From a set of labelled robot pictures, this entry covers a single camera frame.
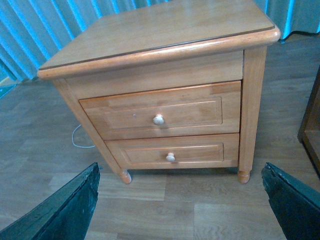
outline drawer knob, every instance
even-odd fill
[[[155,125],[162,125],[162,124],[164,124],[164,122],[165,122],[164,116],[162,116],[161,114],[155,115],[155,117],[153,119],[153,123]]]
[[[171,163],[176,160],[175,155],[172,152],[169,152],[165,159]]]

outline drawer front panel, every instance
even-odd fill
[[[237,167],[239,134],[105,142],[124,169]],[[174,161],[166,159],[173,154]]]
[[[103,140],[239,132],[241,82],[80,100]],[[163,124],[154,123],[161,115]]]
[[[77,99],[220,83],[243,78],[243,51],[182,59],[66,79]]]

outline laminate floor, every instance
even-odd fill
[[[79,123],[51,82],[19,84],[0,100],[0,229],[98,162],[103,169],[87,240],[285,240],[261,169],[271,162],[320,191],[297,139],[319,64],[319,35],[293,35],[268,47],[246,185],[235,168],[132,170],[125,185],[96,148],[72,145]],[[75,141],[92,144],[82,129]]]

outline nightstand leg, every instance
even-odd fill
[[[250,178],[250,171],[238,171],[238,180],[242,184],[246,184]]]
[[[119,176],[125,184],[129,184],[132,181],[130,173],[126,169],[122,170]]]
[[[249,181],[254,160],[266,52],[266,46],[244,50],[238,170],[242,184]]]

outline electrical cord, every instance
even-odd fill
[[[77,148],[81,148],[81,149],[91,149],[91,148],[94,148],[96,145],[93,145],[93,146],[79,146],[77,144],[75,144],[75,141],[74,141],[74,138],[75,138],[75,132],[81,127],[81,124],[79,126],[77,126],[74,130],[73,130],[73,133],[72,133],[72,144],[77,147]]]

